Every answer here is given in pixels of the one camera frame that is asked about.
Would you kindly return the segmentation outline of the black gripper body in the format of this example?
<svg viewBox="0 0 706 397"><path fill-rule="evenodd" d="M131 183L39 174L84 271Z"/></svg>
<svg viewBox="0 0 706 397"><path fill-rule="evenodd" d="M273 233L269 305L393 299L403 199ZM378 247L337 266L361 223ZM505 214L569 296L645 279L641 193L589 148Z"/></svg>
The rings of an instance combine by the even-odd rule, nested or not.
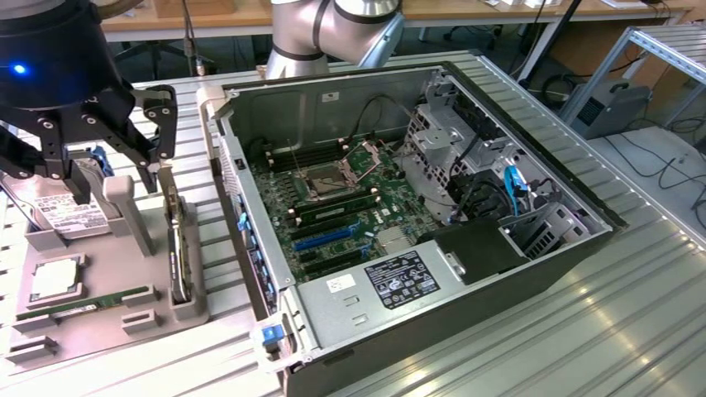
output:
<svg viewBox="0 0 706 397"><path fill-rule="evenodd" d="M86 104L124 121L136 105L92 3L2 5L2 119Z"/></svg>

